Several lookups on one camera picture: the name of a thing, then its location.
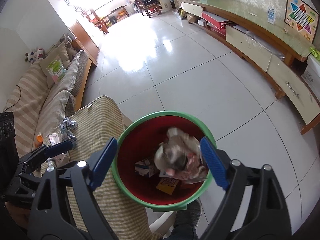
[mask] trash bin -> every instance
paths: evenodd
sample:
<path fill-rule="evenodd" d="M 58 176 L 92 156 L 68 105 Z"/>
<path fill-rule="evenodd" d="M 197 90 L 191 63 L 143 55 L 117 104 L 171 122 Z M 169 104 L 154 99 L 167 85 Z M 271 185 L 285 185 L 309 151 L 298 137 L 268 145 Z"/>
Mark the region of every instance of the trash bin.
<path fill-rule="evenodd" d="M 198 198 L 212 181 L 209 171 L 204 182 L 191 184 L 185 189 L 177 187 L 169 195 L 156 189 L 160 181 L 157 174 L 147 178 L 135 173 L 134 163 L 152 156 L 172 126 L 199 141 L 207 136 L 216 145 L 210 130 L 199 119 L 186 113 L 162 111 L 142 117 L 122 133 L 118 139 L 118 153 L 112 163 L 118 187 L 132 200 L 158 212 L 186 209 L 187 204 Z"/>

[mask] stuffed toy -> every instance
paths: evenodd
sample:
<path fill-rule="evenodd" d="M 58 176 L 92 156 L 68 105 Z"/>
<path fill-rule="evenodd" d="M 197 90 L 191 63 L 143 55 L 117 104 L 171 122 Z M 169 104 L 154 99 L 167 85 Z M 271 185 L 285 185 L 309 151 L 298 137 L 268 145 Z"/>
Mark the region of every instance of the stuffed toy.
<path fill-rule="evenodd" d="M 37 49 L 35 52 L 26 52 L 26 62 L 34 63 L 38 58 L 44 58 L 44 50 Z"/>

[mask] jeans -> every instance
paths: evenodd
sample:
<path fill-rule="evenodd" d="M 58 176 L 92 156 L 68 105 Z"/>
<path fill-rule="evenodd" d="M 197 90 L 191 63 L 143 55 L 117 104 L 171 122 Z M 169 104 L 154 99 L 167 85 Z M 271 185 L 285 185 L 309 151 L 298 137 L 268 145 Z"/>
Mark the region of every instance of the jeans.
<path fill-rule="evenodd" d="M 171 235 L 164 240 L 199 240 L 199 238 L 194 227 L 180 225 L 173 229 Z"/>

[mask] red box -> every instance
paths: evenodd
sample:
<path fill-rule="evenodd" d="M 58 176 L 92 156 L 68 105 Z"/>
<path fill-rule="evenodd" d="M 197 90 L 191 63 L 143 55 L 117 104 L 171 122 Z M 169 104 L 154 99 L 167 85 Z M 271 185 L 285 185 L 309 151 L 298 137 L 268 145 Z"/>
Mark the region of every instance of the red box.
<path fill-rule="evenodd" d="M 219 30 L 225 29 L 226 25 L 232 22 L 214 13 L 209 13 L 206 11 L 202 12 L 202 18 L 207 20 L 209 23 L 213 24 Z"/>
<path fill-rule="evenodd" d="M 211 23 L 208 23 L 208 26 L 210 27 L 210 30 L 212 30 L 212 31 L 216 31 L 216 32 L 218 32 L 218 33 L 221 33 L 222 35 L 224 35 L 224 36 L 226 36 L 226 29 L 218 29 L 216 26 L 214 26 L 213 24 L 211 24 Z"/>

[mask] sneaker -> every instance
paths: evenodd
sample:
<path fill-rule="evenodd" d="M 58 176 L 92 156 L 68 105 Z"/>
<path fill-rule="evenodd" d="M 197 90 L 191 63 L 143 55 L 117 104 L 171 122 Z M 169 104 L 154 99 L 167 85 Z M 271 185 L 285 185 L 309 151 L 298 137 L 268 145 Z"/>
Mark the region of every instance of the sneaker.
<path fill-rule="evenodd" d="M 196 228 L 199 224 L 201 214 L 202 205 L 200 200 L 196 199 L 187 205 L 186 210 L 177 211 L 176 220 L 173 224 L 173 227 L 188 224 Z"/>

